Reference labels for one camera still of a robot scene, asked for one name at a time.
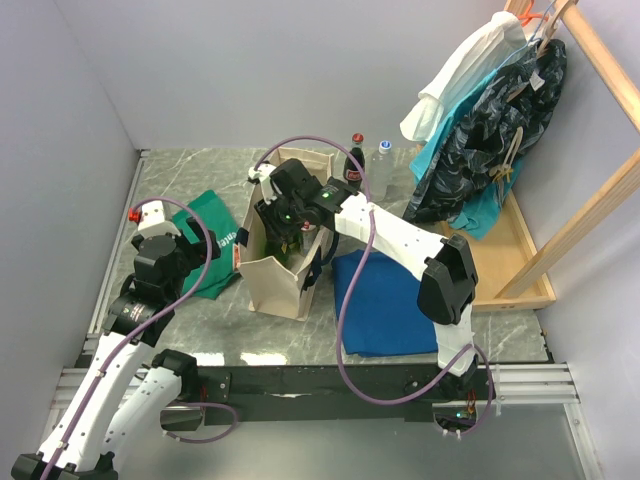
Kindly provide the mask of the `green glass bottle front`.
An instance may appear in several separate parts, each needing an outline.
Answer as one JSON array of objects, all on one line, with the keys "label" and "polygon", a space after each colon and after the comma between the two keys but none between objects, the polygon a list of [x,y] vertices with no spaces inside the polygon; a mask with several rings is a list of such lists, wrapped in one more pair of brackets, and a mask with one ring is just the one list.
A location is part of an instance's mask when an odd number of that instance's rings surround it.
[{"label": "green glass bottle front", "polygon": [[299,235],[285,241],[268,240],[265,246],[265,255],[274,257],[285,268],[290,268],[295,263],[299,254]]}]

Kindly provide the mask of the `dark cola glass bottle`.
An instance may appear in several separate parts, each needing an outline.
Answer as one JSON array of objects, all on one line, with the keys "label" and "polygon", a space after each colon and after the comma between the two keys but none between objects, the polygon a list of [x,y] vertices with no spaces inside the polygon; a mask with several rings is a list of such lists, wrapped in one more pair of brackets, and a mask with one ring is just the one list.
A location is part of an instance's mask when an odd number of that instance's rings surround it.
[{"label": "dark cola glass bottle", "polygon": [[350,156],[347,156],[343,167],[344,180],[356,190],[359,190],[362,183],[361,170],[365,167],[365,156],[362,150],[364,135],[355,133],[351,139]]}]

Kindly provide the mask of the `beige canvas tote bag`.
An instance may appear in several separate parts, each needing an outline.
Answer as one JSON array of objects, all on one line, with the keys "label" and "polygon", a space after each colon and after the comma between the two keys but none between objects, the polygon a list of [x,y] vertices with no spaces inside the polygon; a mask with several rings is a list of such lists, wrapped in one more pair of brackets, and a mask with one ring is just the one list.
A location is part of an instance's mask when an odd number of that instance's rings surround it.
[{"label": "beige canvas tote bag", "polygon": [[321,274],[321,263],[330,250],[333,233],[324,228],[317,234],[311,250],[300,254],[290,268],[274,257],[265,255],[265,229],[254,205],[262,199],[256,185],[251,193],[242,228],[234,246],[234,266],[248,286],[249,309],[254,312],[303,321],[309,313],[315,282]]}]

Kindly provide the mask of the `clear water bottle blue cap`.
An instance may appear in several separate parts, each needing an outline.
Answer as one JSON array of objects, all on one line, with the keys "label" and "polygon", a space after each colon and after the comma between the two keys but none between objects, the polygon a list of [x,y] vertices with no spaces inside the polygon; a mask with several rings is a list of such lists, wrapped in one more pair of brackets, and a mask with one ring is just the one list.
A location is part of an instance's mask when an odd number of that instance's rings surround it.
[{"label": "clear water bottle blue cap", "polygon": [[374,203],[382,201],[387,193],[391,172],[394,166],[392,143],[383,140],[373,153],[368,163],[368,181],[371,200]]}]

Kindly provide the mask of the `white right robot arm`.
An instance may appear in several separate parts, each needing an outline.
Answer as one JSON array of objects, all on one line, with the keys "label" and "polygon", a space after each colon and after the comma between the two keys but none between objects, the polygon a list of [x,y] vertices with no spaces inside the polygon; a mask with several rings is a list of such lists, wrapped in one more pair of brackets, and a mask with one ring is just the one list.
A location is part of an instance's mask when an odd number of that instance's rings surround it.
[{"label": "white right robot arm", "polygon": [[417,306],[435,327],[440,390],[460,398],[472,388],[471,311],[478,275],[465,238],[412,225],[334,177],[321,183],[295,158],[252,167],[248,180],[261,188],[255,209],[273,237],[288,239],[306,222],[326,227],[369,243],[419,280]]}]

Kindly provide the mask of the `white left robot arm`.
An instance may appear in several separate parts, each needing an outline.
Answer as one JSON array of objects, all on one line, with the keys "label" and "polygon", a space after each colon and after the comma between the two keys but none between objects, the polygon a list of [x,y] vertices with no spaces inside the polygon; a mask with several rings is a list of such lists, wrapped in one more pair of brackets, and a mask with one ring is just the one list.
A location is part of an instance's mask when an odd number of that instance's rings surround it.
[{"label": "white left robot arm", "polygon": [[194,357],[164,350],[140,386],[125,395],[143,358],[156,346],[176,306],[188,298],[183,284],[194,270],[219,258],[213,231],[187,221],[190,242],[161,213],[133,212],[134,272],[112,304],[92,363],[62,419],[38,451],[20,455],[14,479],[115,479],[142,426],[175,401],[200,400],[204,388]]}]

